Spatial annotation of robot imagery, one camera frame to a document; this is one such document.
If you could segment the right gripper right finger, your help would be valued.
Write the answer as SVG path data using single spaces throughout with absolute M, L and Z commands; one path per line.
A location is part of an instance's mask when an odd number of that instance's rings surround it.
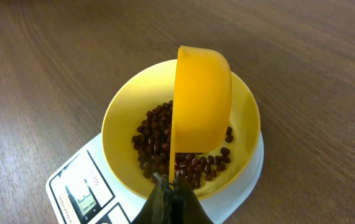
M 183 176 L 178 177 L 173 186 L 172 223 L 213 224 L 186 178 Z

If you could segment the yellow measuring scoop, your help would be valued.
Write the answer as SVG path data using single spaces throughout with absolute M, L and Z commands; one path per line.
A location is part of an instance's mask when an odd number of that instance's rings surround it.
M 210 152 L 224 140 L 232 103 L 228 61 L 211 49 L 180 46 L 173 89 L 169 181 L 176 153 Z

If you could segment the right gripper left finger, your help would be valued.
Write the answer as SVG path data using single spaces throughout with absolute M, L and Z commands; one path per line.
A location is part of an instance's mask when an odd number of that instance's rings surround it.
M 172 222 L 173 190 L 167 175 L 154 174 L 157 179 L 144 206 L 132 224 L 170 224 Z

